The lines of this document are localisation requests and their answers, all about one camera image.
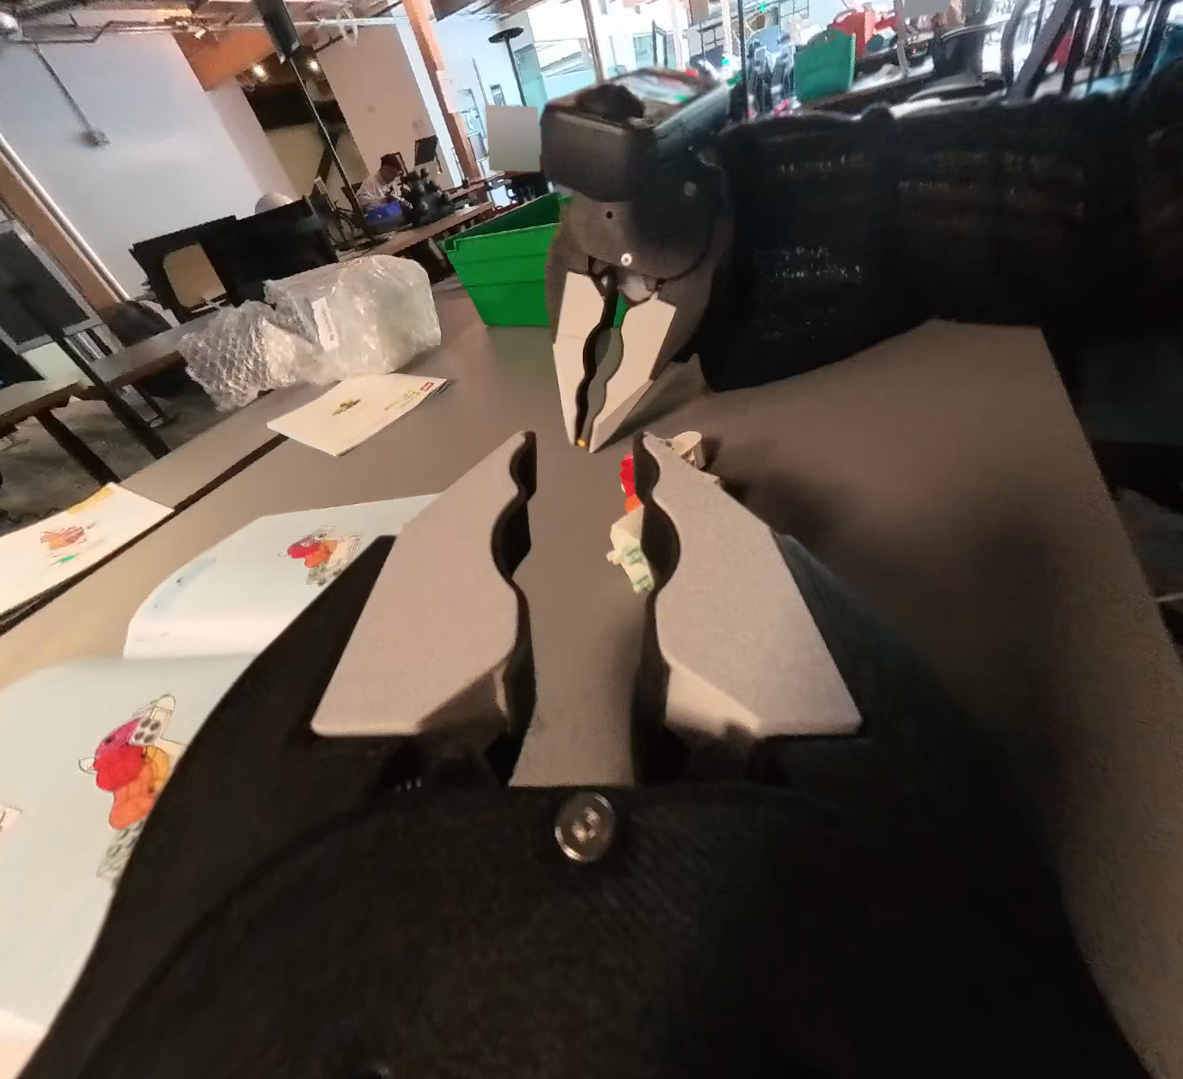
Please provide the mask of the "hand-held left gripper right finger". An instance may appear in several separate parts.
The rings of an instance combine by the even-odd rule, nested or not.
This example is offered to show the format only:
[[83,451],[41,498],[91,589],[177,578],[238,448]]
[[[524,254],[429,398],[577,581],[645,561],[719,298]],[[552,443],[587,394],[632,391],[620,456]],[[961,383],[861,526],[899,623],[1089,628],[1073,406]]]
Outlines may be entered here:
[[772,529],[654,434],[640,438],[640,501],[659,725],[742,743],[856,735],[859,710]]

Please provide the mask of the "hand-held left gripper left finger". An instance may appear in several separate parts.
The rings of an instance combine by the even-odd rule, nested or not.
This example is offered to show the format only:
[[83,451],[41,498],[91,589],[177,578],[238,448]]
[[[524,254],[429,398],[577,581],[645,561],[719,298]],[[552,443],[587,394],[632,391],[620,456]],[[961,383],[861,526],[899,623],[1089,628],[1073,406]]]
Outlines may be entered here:
[[312,718],[322,738],[524,738],[535,434],[520,431],[395,538]]

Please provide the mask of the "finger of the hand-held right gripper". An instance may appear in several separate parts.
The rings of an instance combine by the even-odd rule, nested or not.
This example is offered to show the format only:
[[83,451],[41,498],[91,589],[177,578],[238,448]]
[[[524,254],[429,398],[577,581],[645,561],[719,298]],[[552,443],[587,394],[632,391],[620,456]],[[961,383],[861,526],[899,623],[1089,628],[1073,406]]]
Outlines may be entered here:
[[559,406],[570,446],[579,446],[587,416],[587,389],[595,373],[595,343],[609,326],[610,299],[589,274],[567,273],[559,296],[552,341]]
[[647,301],[629,308],[617,329],[607,331],[602,359],[587,384],[584,448],[605,448],[632,411],[654,388],[667,358],[665,341],[674,329],[675,308]]

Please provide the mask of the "partly built lego model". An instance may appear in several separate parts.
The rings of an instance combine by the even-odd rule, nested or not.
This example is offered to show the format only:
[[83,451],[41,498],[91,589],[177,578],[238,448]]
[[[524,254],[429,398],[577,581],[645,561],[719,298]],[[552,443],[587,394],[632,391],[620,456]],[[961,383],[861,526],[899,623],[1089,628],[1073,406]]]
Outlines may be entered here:
[[[720,486],[710,471],[704,438],[697,431],[684,431],[662,441],[682,463],[697,469],[707,481]],[[624,496],[624,514],[610,526],[607,563],[624,569],[634,594],[650,593],[654,576],[642,551],[644,506],[635,491],[635,463],[629,454],[619,463],[619,488]]]

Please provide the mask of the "pale blue lego instruction booklet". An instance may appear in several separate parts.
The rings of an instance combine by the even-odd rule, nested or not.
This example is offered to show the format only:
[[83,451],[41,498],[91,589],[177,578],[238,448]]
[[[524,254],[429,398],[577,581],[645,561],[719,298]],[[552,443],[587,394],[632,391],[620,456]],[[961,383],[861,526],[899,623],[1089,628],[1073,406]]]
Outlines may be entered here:
[[88,660],[1,693],[1,1076],[78,981],[162,791],[248,658]]
[[413,496],[262,516],[158,584],[130,619],[126,660],[262,653],[377,539],[435,501]]

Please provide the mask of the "white lego instruction booklet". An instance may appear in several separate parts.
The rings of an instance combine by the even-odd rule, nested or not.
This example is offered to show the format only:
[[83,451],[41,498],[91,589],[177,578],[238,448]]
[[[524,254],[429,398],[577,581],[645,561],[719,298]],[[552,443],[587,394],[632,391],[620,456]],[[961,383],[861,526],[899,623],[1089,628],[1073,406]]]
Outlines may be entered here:
[[172,518],[120,484],[106,484],[80,504],[1,538],[1,614],[23,609]]
[[267,428],[287,441],[338,458],[449,386],[445,378],[412,374],[350,378],[303,408],[268,421]]

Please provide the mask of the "green plastic bin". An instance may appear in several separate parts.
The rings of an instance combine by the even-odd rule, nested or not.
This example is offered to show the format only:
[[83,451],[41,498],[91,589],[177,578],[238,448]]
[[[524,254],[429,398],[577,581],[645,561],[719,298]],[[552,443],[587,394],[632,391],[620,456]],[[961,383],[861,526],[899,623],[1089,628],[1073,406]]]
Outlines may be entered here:
[[550,193],[444,243],[445,258],[489,329],[549,329],[547,263],[570,203]]

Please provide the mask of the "long wooden desk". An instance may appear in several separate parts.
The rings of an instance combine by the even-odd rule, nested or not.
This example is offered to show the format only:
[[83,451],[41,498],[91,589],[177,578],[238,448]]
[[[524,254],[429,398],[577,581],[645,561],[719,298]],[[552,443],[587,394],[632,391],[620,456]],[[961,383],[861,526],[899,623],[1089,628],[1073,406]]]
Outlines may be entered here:
[[403,256],[418,246],[442,243],[455,234],[489,223],[495,214],[497,206],[492,203],[467,206],[427,226],[395,231],[365,249],[365,253],[368,256]]

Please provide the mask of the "clear plastic bag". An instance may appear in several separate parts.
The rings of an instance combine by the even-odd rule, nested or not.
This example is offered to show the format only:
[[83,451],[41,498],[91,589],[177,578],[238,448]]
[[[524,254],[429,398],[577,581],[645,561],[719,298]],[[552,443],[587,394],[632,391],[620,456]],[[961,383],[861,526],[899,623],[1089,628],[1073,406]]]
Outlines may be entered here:
[[297,384],[395,374],[440,346],[429,274],[408,259],[365,256],[275,279],[263,303],[292,338],[270,348]]

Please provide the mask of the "green bag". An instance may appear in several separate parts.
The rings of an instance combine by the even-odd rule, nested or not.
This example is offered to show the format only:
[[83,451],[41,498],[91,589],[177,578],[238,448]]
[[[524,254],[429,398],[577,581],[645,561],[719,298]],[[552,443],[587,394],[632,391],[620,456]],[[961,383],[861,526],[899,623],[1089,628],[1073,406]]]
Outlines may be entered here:
[[794,98],[816,104],[849,91],[856,69],[856,39],[836,27],[812,36],[794,57]]

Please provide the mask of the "bubble wrap sheet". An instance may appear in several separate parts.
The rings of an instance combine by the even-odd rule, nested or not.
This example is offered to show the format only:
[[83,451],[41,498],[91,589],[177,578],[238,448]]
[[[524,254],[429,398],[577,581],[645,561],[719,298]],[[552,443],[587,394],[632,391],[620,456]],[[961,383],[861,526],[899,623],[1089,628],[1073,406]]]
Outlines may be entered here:
[[188,379],[228,414],[303,383],[315,349],[265,303],[225,308],[197,321],[177,344]]

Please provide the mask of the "black cane back chair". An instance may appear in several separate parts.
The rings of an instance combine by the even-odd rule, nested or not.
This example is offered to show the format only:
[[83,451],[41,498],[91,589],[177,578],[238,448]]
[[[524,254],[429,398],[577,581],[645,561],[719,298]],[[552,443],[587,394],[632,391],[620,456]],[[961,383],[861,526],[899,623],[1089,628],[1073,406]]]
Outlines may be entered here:
[[182,229],[130,246],[147,298],[178,324],[227,308],[228,291],[200,244],[200,231]]

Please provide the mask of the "dark wooden table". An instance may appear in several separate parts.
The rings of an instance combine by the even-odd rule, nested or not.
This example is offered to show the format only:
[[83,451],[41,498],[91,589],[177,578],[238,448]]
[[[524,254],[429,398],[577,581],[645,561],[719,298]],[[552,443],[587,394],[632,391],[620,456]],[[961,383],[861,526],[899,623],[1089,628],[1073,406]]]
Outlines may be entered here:
[[121,348],[96,363],[83,363],[81,376],[71,386],[70,396],[81,403],[101,403],[125,428],[133,441],[152,458],[162,459],[170,454],[165,441],[155,429],[125,403],[123,391],[137,391],[140,398],[153,408],[155,401],[143,393],[148,378],[165,374],[185,364],[182,341],[210,326],[213,314],[192,319],[167,333],[155,334],[133,346]]

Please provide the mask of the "black hanging monitor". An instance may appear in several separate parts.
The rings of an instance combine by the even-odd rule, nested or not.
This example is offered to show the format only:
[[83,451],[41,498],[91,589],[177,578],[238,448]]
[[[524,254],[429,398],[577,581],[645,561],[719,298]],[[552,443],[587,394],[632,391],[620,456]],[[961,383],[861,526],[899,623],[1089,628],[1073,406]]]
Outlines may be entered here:
[[290,64],[303,49],[297,26],[283,0],[250,0],[280,64]]

